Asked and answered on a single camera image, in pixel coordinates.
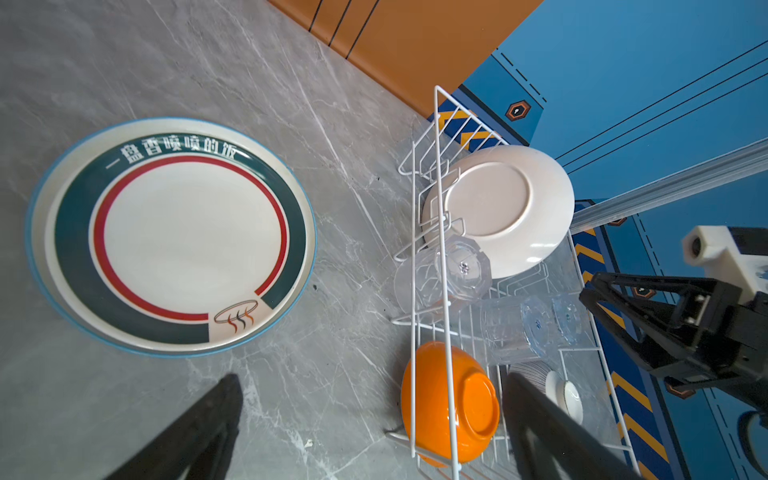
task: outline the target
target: ceramic plate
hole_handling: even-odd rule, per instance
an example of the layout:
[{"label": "ceramic plate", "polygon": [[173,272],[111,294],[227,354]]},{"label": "ceramic plate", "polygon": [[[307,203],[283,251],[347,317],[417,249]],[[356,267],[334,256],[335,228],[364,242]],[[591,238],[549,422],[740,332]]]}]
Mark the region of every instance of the ceramic plate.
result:
[{"label": "ceramic plate", "polygon": [[109,128],[45,175],[30,264],[57,310],[98,338],[164,356],[212,353],[270,328],[303,291],[315,223],[299,182],[220,125]]},{"label": "ceramic plate", "polygon": [[[530,147],[484,148],[451,166],[443,181],[444,208],[463,218],[466,236],[491,261],[491,276],[525,272],[563,240],[574,213],[568,174],[549,155]],[[437,191],[427,195],[422,219],[437,217]],[[453,231],[461,233],[455,222]],[[425,235],[434,244],[436,230]]]}]

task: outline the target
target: red ring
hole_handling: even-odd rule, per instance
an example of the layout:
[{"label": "red ring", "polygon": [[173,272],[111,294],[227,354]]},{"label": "red ring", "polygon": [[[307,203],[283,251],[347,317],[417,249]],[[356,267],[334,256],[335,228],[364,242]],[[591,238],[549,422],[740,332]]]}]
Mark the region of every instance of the red ring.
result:
[{"label": "red ring", "polygon": [[107,277],[107,280],[114,286],[114,288],[126,299],[130,300],[133,304],[139,306],[140,308],[147,310],[148,312],[154,313],[155,315],[164,316],[170,319],[175,320],[187,320],[187,321],[203,321],[208,320],[208,314],[207,313],[180,313],[180,312],[174,312],[172,310],[166,310],[165,308],[160,308],[159,306],[156,306],[152,303],[149,303],[148,301],[142,299],[135,293],[131,291],[125,285],[125,283],[120,280],[120,277],[115,273],[114,269],[112,268],[112,265],[109,263],[109,258],[107,257],[107,249],[104,245],[104,227],[107,223],[107,215],[109,213],[109,209],[112,207],[112,204],[114,203],[114,200],[118,197],[118,194],[128,186],[128,184],[136,180],[139,176],[142,174],[147,173],[149,170],[153,170],[154,168],[163,167],[165,165],[170,164],[179,164],[179,163],[186,163],[186,162],[197,162],[201,164],[211,164],[211,165],[217,165],[218,167],[224,167],[229,170],[232,170],[235,173],[238,173],[242,175],[243,177],[250,180],[250,182],[262,191],[266,198],[270,201],[272,204],[272,207],[275,209],[275,213],[277,214],[277,219],[280,222],[280,253],[277,256],[277,263],[275,264],[275,267],[272,269],[272,272],[270,275],[264,280],[264,283],[262,283],[256,290],[254,290],[256,295],[261,295],[264,291],[266,291],[267,288],[269,288],[273,281],[276,279],[277,274],[280,272],[280,270],[283,268],[283,265],[286,261],[286,252],[288,251],[288,241],[287,241],[287,226],[286,226],[286,220],[283,215],[283,211],[280,209],[280,204],[277,202],[277,199],[274,197],[272,192],[266,188],[266,185],[261,183],[261,181],[257,180],[254,176],[246,174],[242,169],[229,164],[225,161],[217,160],[214,158],[208,158],[208,157],[190,157],[190,156],[183,156],[183,157],[169,157],[164,158],[161,160],[153,161],[147,164],[143,164],[140,167],[138,167],[136,170],[133,170],[125,177],[122,177],[113,187],[111,190],[107,192],[107,195],[104,197],[104,201],[101,202],[101,205],[98,208],[98,211],[96,213],[96,220],[94,222],[94,249],[96,250],[96,259],[101,266],[101,270],[104,272],[104,275]]}]

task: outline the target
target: striped plate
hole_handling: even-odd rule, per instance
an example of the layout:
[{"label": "striped plate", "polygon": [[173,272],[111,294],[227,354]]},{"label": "striped plate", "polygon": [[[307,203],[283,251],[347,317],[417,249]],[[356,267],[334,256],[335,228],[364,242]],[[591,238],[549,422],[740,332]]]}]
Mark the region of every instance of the striped plate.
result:
[{"label": "striped plate", "polygon": [[108,128],[46,173],[27,218],[43,293],[113,345],[217,352],[284,315],[310,276],[312,208],[274,154],[229,128],[151,118]]}]

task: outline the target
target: orange bowl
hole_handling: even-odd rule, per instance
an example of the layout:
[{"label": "orange bowl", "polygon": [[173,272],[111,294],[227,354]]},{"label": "orange bowl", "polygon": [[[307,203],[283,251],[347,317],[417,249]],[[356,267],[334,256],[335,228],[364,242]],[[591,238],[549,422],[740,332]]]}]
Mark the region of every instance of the orange bowl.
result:
[{"label": "orange bowl", "polygon": [[[498,427],[496,389],[485,371],[464,350],[451,348],[456,408],[458,461],[471,462],[488,447]],[[411,363],[402,379],[402,421],[411,436]],[[430,342],[416,351],[416,446],[451,458],[448,373],[445,344]],[[430,465],[442,467],[422,456]]]}]

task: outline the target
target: hexagon sticker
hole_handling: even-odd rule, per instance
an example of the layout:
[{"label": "hexagon sticker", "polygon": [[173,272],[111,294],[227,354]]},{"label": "hexagon sticker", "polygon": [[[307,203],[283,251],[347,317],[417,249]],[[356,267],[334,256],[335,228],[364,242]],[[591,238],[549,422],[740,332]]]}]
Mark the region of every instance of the hexagon sticker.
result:
[{"label": "hexagon sticker", "polygon": [[640,298],[651,298],[652,296],[656,295],[656,290],[652,290],[650,288],[645,288],[642,286],[633,286],[632,294],[635,296],[639,296]]},{"label": "hexagon sticker", "polygon": [[525,115],[527,115],[529,111],[531,111],[531,105],[525,100],[520,100],[509,105],[506,116],[510,121],[520,120],[521,118],[525,118]]}]

